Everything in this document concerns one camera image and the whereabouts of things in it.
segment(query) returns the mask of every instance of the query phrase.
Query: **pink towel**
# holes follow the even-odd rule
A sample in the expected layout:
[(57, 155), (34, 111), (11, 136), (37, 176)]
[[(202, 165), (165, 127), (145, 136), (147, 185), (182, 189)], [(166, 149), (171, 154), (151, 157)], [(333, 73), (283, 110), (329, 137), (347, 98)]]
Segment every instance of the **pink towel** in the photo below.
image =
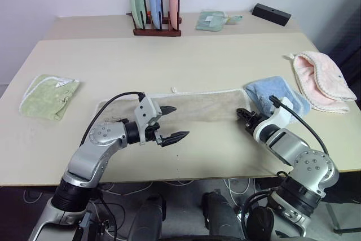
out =
[(293, 67), (298, 86), (314, 109), (347, 113), (344, 101), (356, 100), (338, 66), (328, 55), (302, 52), (293, 56)]

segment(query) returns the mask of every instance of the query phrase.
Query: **black box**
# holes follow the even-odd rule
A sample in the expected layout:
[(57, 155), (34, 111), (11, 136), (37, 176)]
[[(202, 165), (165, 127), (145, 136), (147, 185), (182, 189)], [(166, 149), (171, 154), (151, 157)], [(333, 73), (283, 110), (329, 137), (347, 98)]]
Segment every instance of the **black box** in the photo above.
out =
[(252, 15), (282, 26), (285, 26), (291, 17), (291, 14), (276, 10), (275, 8), (267, 7), (259, 3), (253, 8)]

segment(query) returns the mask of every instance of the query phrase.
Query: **towel tag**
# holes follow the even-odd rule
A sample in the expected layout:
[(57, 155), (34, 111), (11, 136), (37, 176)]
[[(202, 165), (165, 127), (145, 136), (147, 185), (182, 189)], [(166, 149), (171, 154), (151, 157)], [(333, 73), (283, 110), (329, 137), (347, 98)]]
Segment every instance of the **towel tag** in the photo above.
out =
[(292, 53), (289, 53), (287, 55), (287, 57), (290, 59), (290, 60), (294, 60), (294, 58), (296, 57), (295, 55), (293, 55)]
[(68, 78), (59, 78), (58, 83), (56, 83), (55, 87), (62, 87), (72, 81), (73, 81), (72, 79), (68, 79)]

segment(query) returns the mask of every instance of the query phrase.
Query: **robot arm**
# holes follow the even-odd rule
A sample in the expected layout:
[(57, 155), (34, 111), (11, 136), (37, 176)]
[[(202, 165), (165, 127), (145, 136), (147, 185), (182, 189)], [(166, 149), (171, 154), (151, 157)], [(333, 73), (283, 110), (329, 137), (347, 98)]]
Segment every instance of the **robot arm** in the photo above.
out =
[(177, 132), (164, 138), (158, 133), (158, 119), (175, 111), (160, 107), (145, 96), (135, 109), (135, 121), (106, 122), (95, 125), (71, 158), (59, 186), (45, 206), (29, 241), (37, 240), (47, 224), (76, 225), (84, 219), (86, 207), (113, 154), (128, 144), (156, 141), (161, 147), (176, 143), (189, 132)]
[[(287, 98), (281, 101), (292, 109)], [(311, 149), (301, 138), (284, 129), (290, 113), (283, 107), (277, 108), (270, 118), (243, 108), (237, 109), (237, 115), (246, 122), (246, 131), (257, 142), (264, 143), (284, 164), (293, 167), (278, 189), (268, 196), (267, 208), (251, 212), (247, 228), (264, 231), (250, 230), (248, 235), (253, 241), (305, 236), (311, 214), (325, 197), (324, 189), (338, 180), (334, 162), (327, 154)]]

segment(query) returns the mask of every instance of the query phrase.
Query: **light green cloth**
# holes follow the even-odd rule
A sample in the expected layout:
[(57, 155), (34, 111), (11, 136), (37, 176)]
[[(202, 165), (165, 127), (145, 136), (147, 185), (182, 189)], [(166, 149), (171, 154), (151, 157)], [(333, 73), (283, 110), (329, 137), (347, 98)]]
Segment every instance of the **light green cloth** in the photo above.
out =
[(196, 29), (207, 31), (220, 31), (223, 25), (235, 25), (242, 16), (229, 17), (223, 11), (202, 11), (199, 15)]
[(59, 121), (78, 85), (74, 79), (40, 75), (25, 92), (19, 111), (24, 116)]

